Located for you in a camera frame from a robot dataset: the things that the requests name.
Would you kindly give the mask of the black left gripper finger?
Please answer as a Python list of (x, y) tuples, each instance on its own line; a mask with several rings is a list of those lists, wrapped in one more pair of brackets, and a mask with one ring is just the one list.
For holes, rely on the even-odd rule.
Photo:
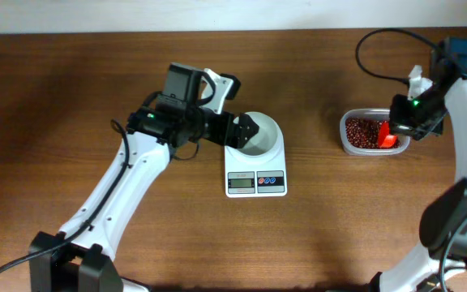
[(258, 131), (254, 131), (253, 129), (236, 130), (231, 138), (231, 147), (244, 148), (251, 138), (257, 134)]
[(235, 122), (237, 129), (247, 132), (258, 132), (259, 125), (248, 113), (242, 113), (236, 118)]

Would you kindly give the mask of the red plastic measuring scoop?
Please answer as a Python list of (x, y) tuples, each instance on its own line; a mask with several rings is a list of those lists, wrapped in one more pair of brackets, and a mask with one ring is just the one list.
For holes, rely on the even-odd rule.
[(397, 142), (397, 136), (390, 130), (389, 122), (385, 121), (379, 128), (377, 145), (379, 148), (392, 148)]

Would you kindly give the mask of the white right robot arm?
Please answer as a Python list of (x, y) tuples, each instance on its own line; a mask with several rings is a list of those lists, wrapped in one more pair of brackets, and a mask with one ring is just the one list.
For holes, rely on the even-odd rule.
[(422, 214), (419, 242), (396, 266), (377, 273), (371, 291), (447, 290), (450, 277), (467, 271), (467, 40), (448, 37), (432, 46), (431, 86), (413, 97), (396, 95), (390, 130), (421, 140), (452, 123), (455, 182)]

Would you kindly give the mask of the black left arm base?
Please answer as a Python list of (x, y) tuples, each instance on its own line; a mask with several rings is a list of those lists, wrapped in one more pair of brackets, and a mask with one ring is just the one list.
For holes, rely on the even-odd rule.
[(98, 244), (70, 243), (29, 261), (32, 292), (122, 292), (125, 285), (113, 261)]

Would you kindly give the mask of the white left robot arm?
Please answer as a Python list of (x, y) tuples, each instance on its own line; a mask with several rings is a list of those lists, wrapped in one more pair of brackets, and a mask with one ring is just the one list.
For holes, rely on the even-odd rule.
[(129, 220), (180, 147), (207, 140), (243, 148), (258, 133), (248, 114), (223, 109), (240, 86), (233, 75), (171, 63), (163, 89), (148, 95), (124, 127), (115, 127), (122, 137), (116, 157), (60, 233), (76, 247), (98, 245), (115, 258)]

